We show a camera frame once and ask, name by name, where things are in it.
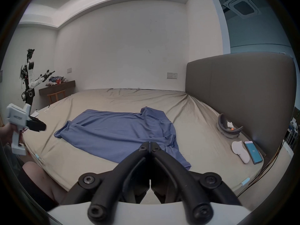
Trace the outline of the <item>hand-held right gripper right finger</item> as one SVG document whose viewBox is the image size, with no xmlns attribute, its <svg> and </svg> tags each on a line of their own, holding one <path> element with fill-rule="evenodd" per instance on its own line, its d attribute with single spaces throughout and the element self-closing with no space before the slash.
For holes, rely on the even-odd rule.
<svg viewBox="0 0 300 225">
<path fill-rule="evenodd" d="M 188 223 L 210 222 L 215 214 L 212 202 L 242 206 L 219 174 L 190 172 L 155 142 L 150 142 L 150 154 L 155 165 L 170 180 L 168 183 L 174 187 L 165 196 L 164 202 L 181 200 Z"/>
</svg>

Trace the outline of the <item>person's left hand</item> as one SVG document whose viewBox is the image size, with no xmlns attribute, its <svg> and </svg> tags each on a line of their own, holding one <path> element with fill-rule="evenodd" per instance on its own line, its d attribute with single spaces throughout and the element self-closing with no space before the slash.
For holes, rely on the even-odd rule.
<svg viewBox="0 0 300 225">
<path fill-rule="evenodd" d="M 13 132 L 19 132 L 19 143 L 24 143 L 22 131 L 18 130 L 16 125 L 8 122 L 0 128 L 0 139 L 3 146 L 12 143 Z"/>
</svg>

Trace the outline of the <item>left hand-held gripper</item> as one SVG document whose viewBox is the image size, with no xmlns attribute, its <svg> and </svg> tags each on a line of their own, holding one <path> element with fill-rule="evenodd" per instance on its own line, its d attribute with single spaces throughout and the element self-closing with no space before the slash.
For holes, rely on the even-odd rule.
<svg viewBox="0 0 300 225">
<path fill-rule="evenodd" d="M 24 144 L 19 142 L 20 133 L 24 128 L 36 132 L 45 131 L 47 128 L 47 125 L 44 122 L 38 118 L 29 116 L 30 111 L 31 105 L 28 103 L 25 103 L 23 108 L 10 103 L 6 108 L 7 121 L 17 127 L 17 131 L 14 131 L 12 135 L 11 149 L 13 154 L 27 155 Z"/>
</svg>

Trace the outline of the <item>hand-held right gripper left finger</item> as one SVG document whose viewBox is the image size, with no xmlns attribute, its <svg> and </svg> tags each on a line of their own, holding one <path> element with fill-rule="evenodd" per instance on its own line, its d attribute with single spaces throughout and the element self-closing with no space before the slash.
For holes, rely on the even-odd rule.
<svg viewBox="0 0 300 225">
<path fill-rule="evenodd" d="M 132 183 L 139 180 L 135 176 L 145 167 L 149 148 L 150 142 L 142 143 L 111 171 L 82 174 L 60 205 L 91 202 L 87 209 L 87 216 L 91 222 L 113 222 L 120 200 L 136 202 Z"/>
</svg>

